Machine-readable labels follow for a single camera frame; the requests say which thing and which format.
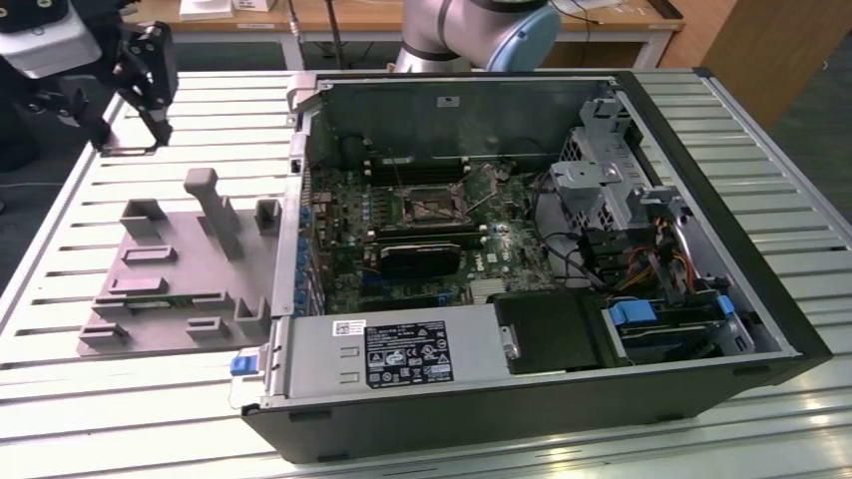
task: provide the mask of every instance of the blue tab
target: blue tab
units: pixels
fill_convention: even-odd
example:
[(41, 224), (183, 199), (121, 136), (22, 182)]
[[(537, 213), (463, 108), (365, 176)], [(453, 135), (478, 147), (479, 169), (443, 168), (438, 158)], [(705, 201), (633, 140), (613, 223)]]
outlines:
[(230, 360), (230, 375), (247, 376), (257, 373), (257, 355), (237, 356)]
[(653, 312), (650, 301), (643, 299), (621, 301), (609, 309), (609, 316), (611, 316), (611, 323), (615, 326), (626, 323), (655, 321), (655, 312)]
[(721, 308), (721, 313), (725, 315), (725, 317), (731, 315), (735, 309), (733, 308), (733, 303), (730, 302), (730, 298), (725, 296), (723, 294), (721, 294), (715, 298), (715, 302), (718, 303), (718, 307)]
[(621, 326), (626, 323), (626, 318), (623, 317), (623, 313), (621, 312), (621, 308), (614, 305), (609, 309), (609, 317), (611, 318), (611, 324), (615, 326)]

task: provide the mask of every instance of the power supply label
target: power supply label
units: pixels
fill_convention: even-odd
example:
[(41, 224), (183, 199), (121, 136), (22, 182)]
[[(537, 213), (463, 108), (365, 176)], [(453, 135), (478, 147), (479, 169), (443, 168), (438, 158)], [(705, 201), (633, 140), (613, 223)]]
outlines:
[(363, 343), (371, 389), (451, 381), (442, 321), (366, 327)]

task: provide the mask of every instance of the metal slotted table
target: metal slotted table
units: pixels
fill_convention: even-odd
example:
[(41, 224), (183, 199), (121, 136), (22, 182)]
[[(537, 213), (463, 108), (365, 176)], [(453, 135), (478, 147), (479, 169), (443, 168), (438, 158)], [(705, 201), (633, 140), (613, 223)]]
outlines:
[[(690, 71), (637, 77), (817, 326), (835, 354), (827, 363), (690, 420), (350, 464), (290, 465), (230, 406), (239, 402), (233, 352), (97, 361), (75, 353), (89, 298), (123, 233), (123, 201), (157, 198), (165, 210), (193, 210), (181, 180), (201, 165), (217, 169), (219, 192), (235, 208), (293, 190), (289, 73), (183, 74), (171, 146), (151, 157), (83, 151), (0, 300), (0, 475), (715, 479), (847, 473), (849, 227), (713, 79)], [(121, 139), (137, 131), (121, 102), (106, 118)]]

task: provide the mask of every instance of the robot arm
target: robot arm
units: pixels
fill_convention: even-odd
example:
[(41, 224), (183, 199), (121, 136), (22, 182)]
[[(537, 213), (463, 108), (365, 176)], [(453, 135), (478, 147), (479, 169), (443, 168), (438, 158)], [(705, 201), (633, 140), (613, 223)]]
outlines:
[(166, 110), (177, 91), (171, 32), (161, 22), (130, 25), (119, 11), (133, 0), (10, 0), (0, 6), (0, 95), (33, 112), (81, 127), (110, 154), (110, 129), (65, 79), (90, 76), (138, 111), (151, 153), (167, 145)]
[(533, 70), (558, 29), (546, 0), (406, 0), (394, 71)]

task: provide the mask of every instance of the circuit board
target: circuit board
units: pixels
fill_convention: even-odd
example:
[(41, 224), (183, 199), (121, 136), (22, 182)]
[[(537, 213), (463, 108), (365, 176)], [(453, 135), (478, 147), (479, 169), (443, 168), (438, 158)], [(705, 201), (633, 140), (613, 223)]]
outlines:
[[(535, 290), (553, 287), (551, 270), (526, 218), (529, 177), (509, 175), (497, 161), (477, 163), (462, 181), (451, 185), (373, 186), (358, 172), (325, 168), (313, 175), (314, 212), (319, 259), (323, 265), (326, 312), (369, 310), (370, 303), (405, 300), (406, 308), (471, 304), (469, 284), (479, 279), (498, 279), (502, 290)], [(474, 228), (474, 245), (462, 247), (457, 272), (449, 275), (387, 280), (375, 266), (373, 232), (393, 230), (417, 219), (406, 213), (402, 198), (426, 192), (434, 195), (459, 188), (465, 201), (458, 222)], [(419, 215), (447, 223), (438, 200)], [(417, 306), (417, 298), (427, 299)]]

